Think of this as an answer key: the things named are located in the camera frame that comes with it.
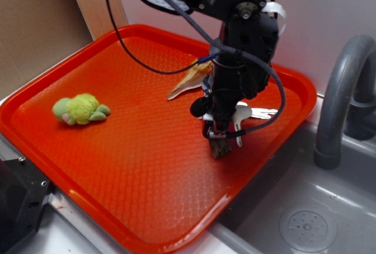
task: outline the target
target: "faucet spout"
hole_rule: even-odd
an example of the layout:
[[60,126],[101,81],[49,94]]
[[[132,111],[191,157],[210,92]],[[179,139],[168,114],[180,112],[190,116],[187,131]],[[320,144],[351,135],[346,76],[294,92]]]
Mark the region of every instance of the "faucet spout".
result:
[[314,151],[317,166],[334,169],[340,164],[343,132],[362,140],[374,136],[362,119],[369,119],[376,107],[375,79],[376,41],[357,35],[342,50],[325,92]]

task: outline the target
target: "sink drain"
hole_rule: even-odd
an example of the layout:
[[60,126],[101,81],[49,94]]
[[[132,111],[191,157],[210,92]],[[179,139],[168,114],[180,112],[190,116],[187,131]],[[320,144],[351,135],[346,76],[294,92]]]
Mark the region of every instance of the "sink drain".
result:
[[292,248],[314,253],[332,245],[337,236],[337,225],[327,210],[299,205],[283,214],[280,232]]

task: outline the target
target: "sink basin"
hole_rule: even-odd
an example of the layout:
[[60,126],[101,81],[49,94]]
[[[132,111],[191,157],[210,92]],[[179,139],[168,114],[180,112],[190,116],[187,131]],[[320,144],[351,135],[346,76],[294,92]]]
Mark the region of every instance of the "sink basin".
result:
[[376,253],[375,148],[344,137],[341,165],[326,171],[315,131],[304,123],[217,221],[265,254]]

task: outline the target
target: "green stuffed toy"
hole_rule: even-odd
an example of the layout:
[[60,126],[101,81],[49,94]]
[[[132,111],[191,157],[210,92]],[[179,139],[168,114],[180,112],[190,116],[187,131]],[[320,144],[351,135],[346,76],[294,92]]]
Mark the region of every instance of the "green stuffed toy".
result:
[[86,125],[90,121],[102,121],[110,114],[106,105],[89,93],[79,94],[74,98],[62,98],[53,106],[52,112],[57,119],[72,126],[76,123]]

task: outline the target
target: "red tray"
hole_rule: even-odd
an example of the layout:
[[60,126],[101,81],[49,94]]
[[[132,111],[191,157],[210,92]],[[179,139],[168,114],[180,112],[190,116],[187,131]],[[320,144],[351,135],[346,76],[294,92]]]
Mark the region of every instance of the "red tray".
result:
[[[120,30],[136,57],[165,71],[206,56],[207,44],[148,26]],[[110,33],[61,62],[0,107],[0,131],[122,246],[167,253],[191,242],[225,209],[312,111],[312,83],[274,66],[287,106],[243,147],[213,159],[202,122],[189,113],[197,89],[167,101],[184,76],[161,76],[134,62]],[[53,104],[89,92],[112,113],[103,122],[68,126]],[[274,81],[250,106],[279,108]],[[262,121],[248,119],[242,127]]]

